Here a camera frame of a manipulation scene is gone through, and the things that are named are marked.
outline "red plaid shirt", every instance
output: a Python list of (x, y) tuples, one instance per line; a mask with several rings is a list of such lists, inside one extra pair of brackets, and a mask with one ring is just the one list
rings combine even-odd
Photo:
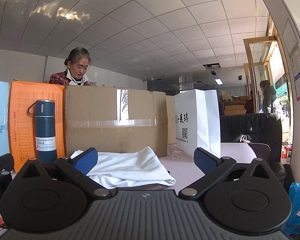
[[(49, 84), (61, 85), (61, 86), (68, 86), (70, 79), (67, 78), (67, 72), (63, 71), (60, 73), (55, 73), (50, 76)], [(84, 86), (91, 86), (91, 84), (86, 81), (83, 83)]]

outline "bottle label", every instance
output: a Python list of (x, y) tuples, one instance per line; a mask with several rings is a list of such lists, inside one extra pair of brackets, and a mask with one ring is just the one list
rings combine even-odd
[(36, 137), (36, 149), (42, 152), (54, 151), (57, 149), (56, 137)]

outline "chair backrest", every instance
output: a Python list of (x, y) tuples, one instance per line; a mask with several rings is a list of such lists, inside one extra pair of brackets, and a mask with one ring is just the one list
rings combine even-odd
[(220, 130), (221, 142), (238, 142), (244, 138), (267, 144), (271, 149), (269, 161), (281, 159), (282, 127), (276, 114), (222, 115)]

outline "folded white fabric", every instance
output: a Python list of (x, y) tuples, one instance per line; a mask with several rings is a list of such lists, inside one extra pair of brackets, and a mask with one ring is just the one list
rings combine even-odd
[[(74, 152), (71, 158), (80, 153)], [(136, 153), (98, 152), (98, 163), (87, 176), (107, 189), (148, 184), (172, 186), (176, 182), (150, 147)]]

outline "metal screw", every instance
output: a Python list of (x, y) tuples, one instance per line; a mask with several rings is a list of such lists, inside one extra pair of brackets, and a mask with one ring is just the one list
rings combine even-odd
[(109, 194), (109, 190), (107, 190), (106, 188), (97, 188), (94, 190), (94, 195), (99, 196), (99, 197), (105, 197)]
[(194, 188), (191, 188), (191, 187), (187, 187), (187, 188), (184, 188), (181, 193), (185, 196), (194, 196), (196, 195), (198, 192), (197, 190), (195, 190)]

